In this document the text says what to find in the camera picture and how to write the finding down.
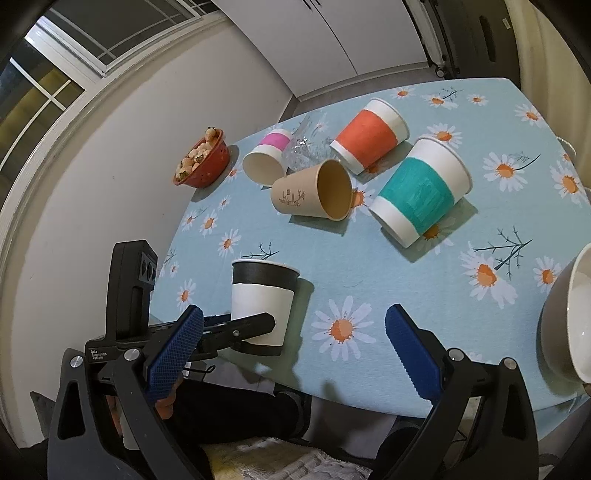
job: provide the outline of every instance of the white cabinet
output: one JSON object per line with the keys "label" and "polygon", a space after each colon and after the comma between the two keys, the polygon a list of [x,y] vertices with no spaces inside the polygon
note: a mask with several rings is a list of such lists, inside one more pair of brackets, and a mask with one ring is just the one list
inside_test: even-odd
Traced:
{"label": "white cabinet", "polygon": [[426,61],[402,0],[310,0],[359,75]]}
{"label": "white cabinet", "polygon": [[355,77],[312,0],[215,0],[296,96]]}

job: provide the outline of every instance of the table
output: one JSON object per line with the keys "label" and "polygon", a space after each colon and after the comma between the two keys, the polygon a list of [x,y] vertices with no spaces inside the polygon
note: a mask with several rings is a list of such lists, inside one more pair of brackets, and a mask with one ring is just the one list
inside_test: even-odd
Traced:
{"label": "table", "polygon": [[[278,214],[269,191],[241,168],[270,129],[244,138],[230,148],[233,159],[223,176],[196,190],[188,205],[161,259],[151,314],[170,322],[189,303],[205,314],[228,312],[232,260],[272,254],[301,271],[284,353],[221,353],[244,368],[350,406],[425,416],[431,405],[417,395],[385,334],[387,308],[401,303],[447,348],[495,364],[515,358],[535,410],[582,394],[579,385],[550,372],[538,335],[552,282],[591,241],[591,207],[548,125],[509,80],[446,80],[313,112],[310,148],[325,151],[372,97],[400,111],[410,141],[353,178],[354,208],[346,220]],[[293,130],[302,118],[280,125]],[[404,250],[367,206],[425,133],[457,149],[474,186]],[[339,319],[343,328],[330,330]]]}

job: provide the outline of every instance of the blue gripper pad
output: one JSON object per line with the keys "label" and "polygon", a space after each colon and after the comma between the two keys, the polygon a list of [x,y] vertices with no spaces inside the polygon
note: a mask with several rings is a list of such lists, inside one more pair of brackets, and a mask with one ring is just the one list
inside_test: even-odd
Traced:
{"label": "blue gripper pad", "polygon": [[396,350],[419,397],[433,405],[441,397],[441,371],[423,345],[420,330],[399,304],[386,312],[386,335]]}
{"label": "blue gripper pad", "polygon": [[168,397],[174,383],[203,335],[203,312],[195,307],[171,334],[165,347],[148,367],[146,397],[150,404]]}

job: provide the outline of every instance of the orange paper cup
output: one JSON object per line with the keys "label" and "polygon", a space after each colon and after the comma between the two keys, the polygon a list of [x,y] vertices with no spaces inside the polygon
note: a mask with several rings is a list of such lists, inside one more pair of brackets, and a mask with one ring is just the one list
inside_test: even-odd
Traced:
{"label": "orange paper cup", "polygon": [[409,136],[400,113],[381,98],[372,98],[330,146],[357,175]]}

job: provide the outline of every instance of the screw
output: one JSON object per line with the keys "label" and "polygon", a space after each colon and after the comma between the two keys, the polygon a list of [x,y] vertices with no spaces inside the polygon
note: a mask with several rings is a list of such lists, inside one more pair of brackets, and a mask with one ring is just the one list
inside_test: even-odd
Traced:
{"label": "screw", "polygon": [[82,362],[84,362],[84,359],[80,355],[76,355],[72,357],[72,360],[70,360],[70,366],[72,368],[78,368],[82,365]]}
{"label": "screw", "polygon": [[462,352],[460,349],[452,348],[447,354],[449,355],[449,358],[455,362],[461,362],[464,360],[464,352]]}
{"label": "screw", "polygon": [[123,354],[123,356],[128,362],[131,362],[139,357],[139,350],[137,348],[130,348]]}
{"label": "screw", "polygon": [[503,364],[509,369],[509,370],[515,370],[517,368],[517,362],[515,360],[513,360],[512,358],[505,358],[503,360]]}

